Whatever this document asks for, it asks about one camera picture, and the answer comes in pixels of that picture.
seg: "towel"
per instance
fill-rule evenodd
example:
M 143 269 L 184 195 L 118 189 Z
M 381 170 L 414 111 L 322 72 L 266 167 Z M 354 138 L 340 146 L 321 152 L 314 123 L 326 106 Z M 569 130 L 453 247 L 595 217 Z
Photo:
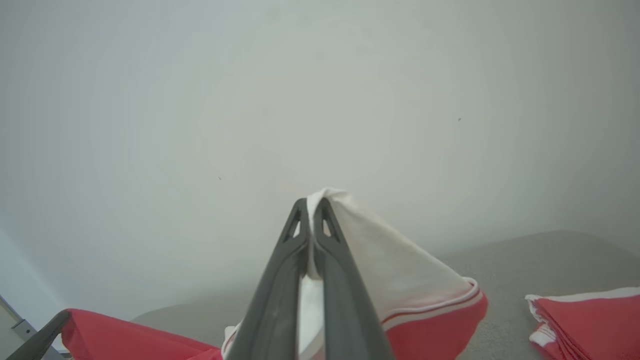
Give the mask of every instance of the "towel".
M 458 275 L 343 190 L 325 188 L 307 197 L 311 229 L 322 198 L 332 204 L 396 359 L 455 359 L 486 314 L 488 302 L 476 281 Z M 323 284 L 313 264 L 300 292 L 300 359 L 322 357 Z M 228 332 L 223 356 L 238 328 Z
M 62 328 L 78 360 L 221 360 L 220 349 L 197 340 L 79 309 Z
M 525 299 L 539 321 L 529 341 L 547 359 L 640 359 L 640 287 Z

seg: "white fabric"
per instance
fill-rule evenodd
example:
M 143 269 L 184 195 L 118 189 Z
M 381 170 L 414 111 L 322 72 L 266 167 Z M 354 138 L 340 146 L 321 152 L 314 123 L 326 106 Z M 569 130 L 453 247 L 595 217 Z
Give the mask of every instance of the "white fabric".
M 414 311 L 460 297 L 477 297 L 476 292 L 472 293 L 477 287 L 474 281 L 462 278 L 380 217 L 360 208 L 353 196 L 344 190 L 324 188 L 307 197 L 312 230 L 313 217 L 323 197 L 332 204 L 381 321 L 399 309 Z M 305 276 L 301 284 L 300 359 L 310 359 L 321 350 L 324 341 L 322 280 L 313 279 L 317 277 L 315 264 L 310 265 L 308 273 L 310 276 Z M 231 339 L 232 335 L 225 340 L 223 357 L 230 348 Z

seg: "red towel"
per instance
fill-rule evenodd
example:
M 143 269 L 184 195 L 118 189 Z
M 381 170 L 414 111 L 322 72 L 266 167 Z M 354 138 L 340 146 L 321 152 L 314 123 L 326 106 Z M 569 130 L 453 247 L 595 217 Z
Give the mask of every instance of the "red towel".
M 547 359 L 640 359 L 640 288 L 525 299 L 540 322 L 529 341 Z
M 222 360 L 220 349 L 106 315 L 68 309 L 62 342 L 76 360 Z

